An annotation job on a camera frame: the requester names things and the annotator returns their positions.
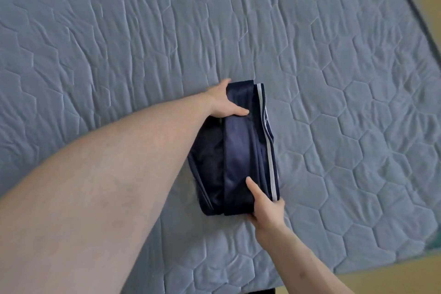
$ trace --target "person's left arm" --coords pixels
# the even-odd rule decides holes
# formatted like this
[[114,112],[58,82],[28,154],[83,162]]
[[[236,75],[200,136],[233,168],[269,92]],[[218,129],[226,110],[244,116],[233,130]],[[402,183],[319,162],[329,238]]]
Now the person's left arm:
[[229,80],[74,141],[0,199],[0,293],[118,294]]

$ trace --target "folded navy pants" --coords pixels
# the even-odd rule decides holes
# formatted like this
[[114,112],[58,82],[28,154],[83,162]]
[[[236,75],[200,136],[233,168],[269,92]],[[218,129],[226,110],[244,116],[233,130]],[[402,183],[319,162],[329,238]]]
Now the folded navy pants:
[[248,176],[270,200],[280,197],[263,84],[255,85],[252,80],[231,83],[227,96],[250,113],[208,117],[188,155],[199,204],[206,215],[252,213],[254,197],[245,184]]

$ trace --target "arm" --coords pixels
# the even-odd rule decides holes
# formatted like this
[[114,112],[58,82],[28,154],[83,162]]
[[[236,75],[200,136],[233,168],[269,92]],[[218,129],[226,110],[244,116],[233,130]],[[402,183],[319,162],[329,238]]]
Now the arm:
[[78,139],[0,200],[0,293],[119,293],[229,80]]
[[283,200],[273,203],[250,177],[256,239],[268,252],[289,293],[353,294],[285,225]]

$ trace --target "folded jacket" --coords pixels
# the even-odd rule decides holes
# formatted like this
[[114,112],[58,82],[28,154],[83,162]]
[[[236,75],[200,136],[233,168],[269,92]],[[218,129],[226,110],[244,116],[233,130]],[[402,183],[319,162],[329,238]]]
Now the folded jacket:
[[248,176],[270,200],[280,197],[263,84],[255,85],[252,80],[231,83],[227,97],[250,113],[208,117],[188,155],[206,215],[252,213],[254,197],[245,184]]

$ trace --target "wooden floor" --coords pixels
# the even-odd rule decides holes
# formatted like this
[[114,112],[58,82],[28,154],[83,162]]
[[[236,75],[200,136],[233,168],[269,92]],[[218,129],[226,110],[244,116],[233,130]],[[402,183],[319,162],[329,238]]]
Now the wooden floor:
[[[441,47],[441,0],[413,0],[438,47]],[[441,293],[441,253],[339,278],[356,294]],[[278,288],[277,294],[285,294]]]

